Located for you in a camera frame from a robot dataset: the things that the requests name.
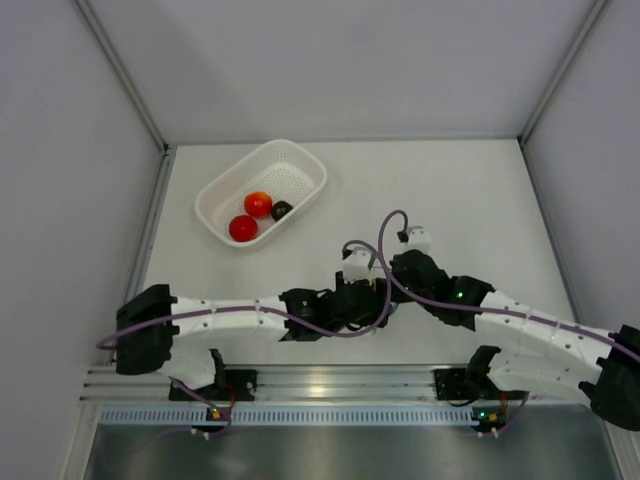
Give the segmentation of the dark fake food piece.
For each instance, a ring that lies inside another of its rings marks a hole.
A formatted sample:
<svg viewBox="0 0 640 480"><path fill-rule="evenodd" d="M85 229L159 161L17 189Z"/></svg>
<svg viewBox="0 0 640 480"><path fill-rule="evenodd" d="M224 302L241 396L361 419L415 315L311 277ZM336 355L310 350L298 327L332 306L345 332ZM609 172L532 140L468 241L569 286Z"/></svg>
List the dark fake food piece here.
<svg viewBox="0 0 640 480"><path fill-rule="evenodd" d="M277 201L272 205L271 208L271 218L278 222L282 220L289 212L293 210L293 206L286 201Z"/></svg>

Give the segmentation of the orange red fake tomato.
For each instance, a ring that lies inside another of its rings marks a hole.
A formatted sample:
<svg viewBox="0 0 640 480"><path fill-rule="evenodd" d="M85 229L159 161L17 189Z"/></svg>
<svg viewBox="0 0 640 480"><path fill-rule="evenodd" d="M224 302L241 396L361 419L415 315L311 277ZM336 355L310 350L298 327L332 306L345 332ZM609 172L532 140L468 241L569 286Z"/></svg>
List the orange red fake tomato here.
<svg viewBox="0 0 640 480"><path fill-rule="evenodd" d="M263 191L252 192L244 199L245 212L255 218L270 216L272 205L271 196Z"/></svg>

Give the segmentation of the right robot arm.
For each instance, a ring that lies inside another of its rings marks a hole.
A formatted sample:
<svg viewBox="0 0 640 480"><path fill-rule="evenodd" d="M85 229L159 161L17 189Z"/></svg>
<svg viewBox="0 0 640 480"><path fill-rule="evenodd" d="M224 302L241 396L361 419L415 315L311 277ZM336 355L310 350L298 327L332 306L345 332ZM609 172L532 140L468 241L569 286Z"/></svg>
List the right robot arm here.
<svg viewBox="0 0 640 480"><path fill-rule="evenodd" d="M556 397L588 406L606 422L639 429L639 330L616 332L549 317L469 276L448 276L419 250L391 261L402 299L450 327L471 331L480 346L467 365L468 388Z"/></svg>

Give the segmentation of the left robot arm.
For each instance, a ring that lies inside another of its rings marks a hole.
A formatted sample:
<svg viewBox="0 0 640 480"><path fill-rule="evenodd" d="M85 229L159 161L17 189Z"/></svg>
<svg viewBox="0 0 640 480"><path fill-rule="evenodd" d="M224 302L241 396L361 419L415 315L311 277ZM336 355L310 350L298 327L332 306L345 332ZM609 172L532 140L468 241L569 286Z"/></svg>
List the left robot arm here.
<svg viewBox="0 0 640 480"><path fill-rule="evenodd" d="M385 326L390 309L382 279L338 279L333 289L294 288L247 301L190 299L156 284L119 308L116 334L108 343L118 374L159 372L210 400L226 386L224 342L355 338Z"/></svg>

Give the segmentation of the white perforated plastic basket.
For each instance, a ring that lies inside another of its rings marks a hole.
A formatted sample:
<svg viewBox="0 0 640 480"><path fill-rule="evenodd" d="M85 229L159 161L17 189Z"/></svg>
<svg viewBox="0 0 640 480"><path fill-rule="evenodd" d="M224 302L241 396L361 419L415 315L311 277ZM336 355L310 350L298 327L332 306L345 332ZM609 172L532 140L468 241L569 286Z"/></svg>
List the white perforated plastic basket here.
<svg viewBox="0 0 640 480"><path fill-rule="evenodd" d="M206 185L194 210L226 245L257 248L310 207L327 180L326 167L308 150L272 140Z"/></svg>

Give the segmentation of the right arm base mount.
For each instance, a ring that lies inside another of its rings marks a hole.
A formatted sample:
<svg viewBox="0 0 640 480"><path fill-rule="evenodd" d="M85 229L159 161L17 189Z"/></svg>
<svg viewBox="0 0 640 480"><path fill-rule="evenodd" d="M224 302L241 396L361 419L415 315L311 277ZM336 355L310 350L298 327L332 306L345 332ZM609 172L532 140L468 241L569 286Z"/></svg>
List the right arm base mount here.
<svg viewBox="0 0 640 480"><path fill-rule="evenodd" d="M438 400L468 402L502 398L501 391L486 376L468 373L465 368L436 369L433 377Z"/></svg>

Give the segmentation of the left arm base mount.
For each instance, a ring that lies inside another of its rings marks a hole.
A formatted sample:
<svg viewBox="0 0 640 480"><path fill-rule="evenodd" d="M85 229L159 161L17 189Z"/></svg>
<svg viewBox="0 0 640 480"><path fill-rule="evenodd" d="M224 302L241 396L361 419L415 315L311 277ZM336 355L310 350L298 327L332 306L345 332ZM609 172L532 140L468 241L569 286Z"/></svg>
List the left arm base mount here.
<svg viewBox="0 0 640 480"><path fill-rule="evenodd" d="M217 372L211 382L194 389L194 392L214 403L232 399L240 402L254 402L257 380L258 372L255 369L225 368L224 371Z"/></svg>

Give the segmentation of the aluminium mounting rail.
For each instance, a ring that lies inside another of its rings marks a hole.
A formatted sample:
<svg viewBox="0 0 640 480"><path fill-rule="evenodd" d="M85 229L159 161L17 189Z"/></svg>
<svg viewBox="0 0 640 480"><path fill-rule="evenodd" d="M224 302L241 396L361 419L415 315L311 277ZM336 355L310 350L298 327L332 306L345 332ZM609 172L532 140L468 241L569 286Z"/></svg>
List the aluminium mounting rail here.
<svg viewBox="0 0 640 480"><path fill-rule="evenodd" d="M457 365L229 366L258 372L255 402L434 403L433 372ZM123 376L113 367L89 370L80 393L86 403L167 403L170 380L162 374Z"/></svg>

